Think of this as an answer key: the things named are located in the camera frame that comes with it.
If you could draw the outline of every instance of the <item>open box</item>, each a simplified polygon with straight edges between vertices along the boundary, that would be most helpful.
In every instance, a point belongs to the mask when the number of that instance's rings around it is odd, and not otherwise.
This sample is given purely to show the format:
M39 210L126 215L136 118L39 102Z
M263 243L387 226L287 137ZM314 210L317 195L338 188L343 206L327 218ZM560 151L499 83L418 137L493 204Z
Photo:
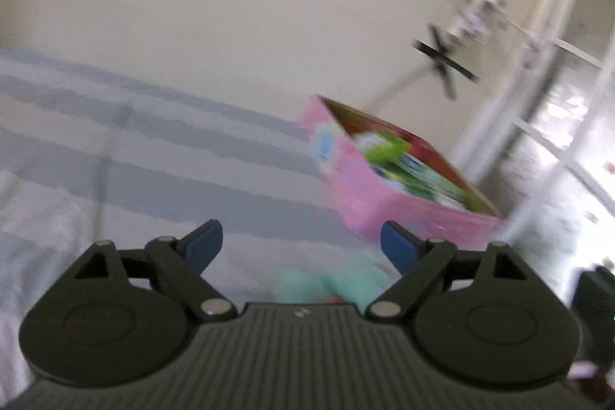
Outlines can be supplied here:
M504 222L493 205L418 136L322 96L310 98L299 125L308 133L337 211L359 237L376 241L382 224L393 220L422 239L440 237L462 249L484 250ZM413 156L470 195L469 210L391 188L372 170L352 139L364 131L386 131L408 141Z

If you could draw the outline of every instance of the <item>pink box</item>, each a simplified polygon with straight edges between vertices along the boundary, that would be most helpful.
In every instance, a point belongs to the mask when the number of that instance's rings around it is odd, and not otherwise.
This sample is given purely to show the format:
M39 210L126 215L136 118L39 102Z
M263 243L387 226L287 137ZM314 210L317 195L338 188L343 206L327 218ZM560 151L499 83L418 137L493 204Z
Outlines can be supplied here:
M441 237L461 249L484 250L504 222L491 203L441 154L407 131L322 96L310 98L299 125L309 135L312 154L330 184L344 224L361 238L377 241L382 224L393 220L422 239ZM475 195L472 211L446 207L388 186L351 138L370 130L392 132L408 141L414 156Z

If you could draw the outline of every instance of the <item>bed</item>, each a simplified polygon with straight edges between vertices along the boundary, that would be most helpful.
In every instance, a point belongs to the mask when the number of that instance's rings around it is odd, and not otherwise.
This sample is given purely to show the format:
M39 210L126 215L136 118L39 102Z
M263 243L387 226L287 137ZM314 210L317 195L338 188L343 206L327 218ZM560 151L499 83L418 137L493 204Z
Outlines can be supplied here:
M93 241L143 246L208 219L204 277L239 307L278 268L384 258L331 210L303 133L278 118L35 53L0 50L0 406L32 381L20 321Z

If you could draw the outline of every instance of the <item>gray stripe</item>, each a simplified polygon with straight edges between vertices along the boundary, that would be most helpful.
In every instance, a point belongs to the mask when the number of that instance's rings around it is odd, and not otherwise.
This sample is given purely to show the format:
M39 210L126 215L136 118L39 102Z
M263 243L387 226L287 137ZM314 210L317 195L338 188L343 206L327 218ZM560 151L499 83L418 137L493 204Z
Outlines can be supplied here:
M0 151L10 154L1 157L0 165L20 178L53 188L60 183L73 195L96 200L97 173L104 162L100 157L6 129L0 129ZM130 212L180 222L214 218L231 233L263 238L362 244L333 211L312 204L253 195L120 162L108 166L105 185L105 202Z
M209 150L222 157L231 156L251 163L318 176L316 164L308 156L275 146L241 140L215 129L197 129L179 120L164 120L150 113L132 109L128 104L112 104L62 88L33 85L11 75L0 74L0 85L2 95L22 103L35 104L45 110L89 118L104 126L120 126L150 138ZM120 124L117 117L124 116L127 107L130 109L128 120Z
M274 129L297 139L303 138L303 135L299 129L294 127L288 121L280 118L266 115L265 113L254 112L253 110L245 110L225 103L219 103L206 98L198 98L196 96L187 95L186 93L172 90L170 88L159 88L152 84L148 84L130 77L109 73L88 65L64 62L24 50L0 49L0 59L2 58L19 63L29 63L53 68L53 70L62 71L68 75L77 75L96 82L155 96L156 98L184 103L199 110L220 113L221 115L225 115L235 120L242 120L250 124L257 124Z
M0 231L0 311L25 315L75 258Z

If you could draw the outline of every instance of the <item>ribbed gray panel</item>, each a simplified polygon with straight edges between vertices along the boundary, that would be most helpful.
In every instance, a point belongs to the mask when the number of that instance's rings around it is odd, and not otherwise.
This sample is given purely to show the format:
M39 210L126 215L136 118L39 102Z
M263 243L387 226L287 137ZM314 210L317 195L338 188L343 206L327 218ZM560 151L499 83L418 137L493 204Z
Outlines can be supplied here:
M58 409L587 410L588 404L559 383L525 393L463 386L426 364L399 327L364 320L353 306L251 305L237 320L199 328L182 356L142 380L104 390L41 381L8 406Z

